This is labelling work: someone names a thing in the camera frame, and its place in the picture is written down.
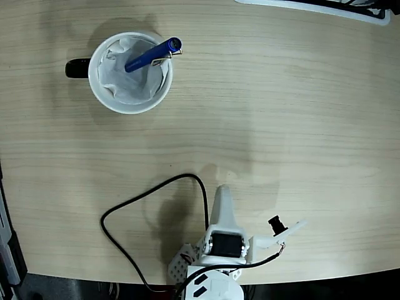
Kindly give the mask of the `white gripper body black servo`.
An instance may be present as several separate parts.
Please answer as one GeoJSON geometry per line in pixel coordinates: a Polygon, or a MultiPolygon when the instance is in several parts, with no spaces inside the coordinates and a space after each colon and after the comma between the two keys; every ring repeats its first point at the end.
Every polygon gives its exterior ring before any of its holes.
{"type": "Polygon", "coordinates": [[[249,244],[238,232],[214,231],[197,248],[197,264],[246,264],[249,244]]]}

